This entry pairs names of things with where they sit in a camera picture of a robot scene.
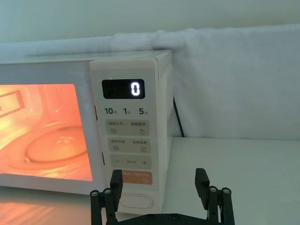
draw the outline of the microwave oven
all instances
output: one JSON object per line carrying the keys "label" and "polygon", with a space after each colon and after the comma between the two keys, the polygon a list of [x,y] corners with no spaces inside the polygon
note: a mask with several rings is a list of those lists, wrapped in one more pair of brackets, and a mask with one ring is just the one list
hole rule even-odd
{"label": "microwave oven", "polygon": [[0,62],[0,186],[88,195],[122,169],[119,211],[161,211],[172,141],[170,51]]}

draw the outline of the white table surface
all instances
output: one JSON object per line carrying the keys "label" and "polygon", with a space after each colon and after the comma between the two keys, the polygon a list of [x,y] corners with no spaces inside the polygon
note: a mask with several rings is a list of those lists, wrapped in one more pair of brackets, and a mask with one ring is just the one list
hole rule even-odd
{"label": "white table surface", "polygon": [[[206,218],[194,185],[204,168],[211,185],[232,190],[237,225],[300,224],[300,142],[174,138],[172,146],[163,213]],[[0,187],[0,225],[90,225],[90,197]]]}

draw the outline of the power cord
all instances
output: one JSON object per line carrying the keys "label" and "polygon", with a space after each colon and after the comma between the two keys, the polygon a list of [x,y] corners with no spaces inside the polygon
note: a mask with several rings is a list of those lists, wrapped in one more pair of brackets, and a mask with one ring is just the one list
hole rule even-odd
{"label": "power cord", "polygon": [[176,106],[176,102],[175,102],[175,98],[174,97],[173,97],[173,105],[174,105],[174,109],[175,109],[175,113],[176,113],[178,125],[179,125],[179,128],[180,128],[181,136],[184,137],[184,132],[183,132],[183,129],[182,129],[182,125],[181,125],[181,121],[180,121],[180,117],[179,117],[179,114],[178,114],[178,111],[177,111],[177,106]]}

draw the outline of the oval button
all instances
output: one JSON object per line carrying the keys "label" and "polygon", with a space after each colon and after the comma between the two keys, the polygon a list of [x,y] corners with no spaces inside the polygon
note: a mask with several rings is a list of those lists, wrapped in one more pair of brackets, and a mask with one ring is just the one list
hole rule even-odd
{"label": "oval button", "polygon": [[153,200],[147,195],[123,193],[120,205],[127,208],[148,210],[152,208]]}

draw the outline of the white wall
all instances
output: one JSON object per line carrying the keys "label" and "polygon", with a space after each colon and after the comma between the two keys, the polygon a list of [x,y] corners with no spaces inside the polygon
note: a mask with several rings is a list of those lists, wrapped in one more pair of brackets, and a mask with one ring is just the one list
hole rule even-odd
{"label": "white wall", "polygon": [[0,0],[0,42],[300,23],[300,0]]}

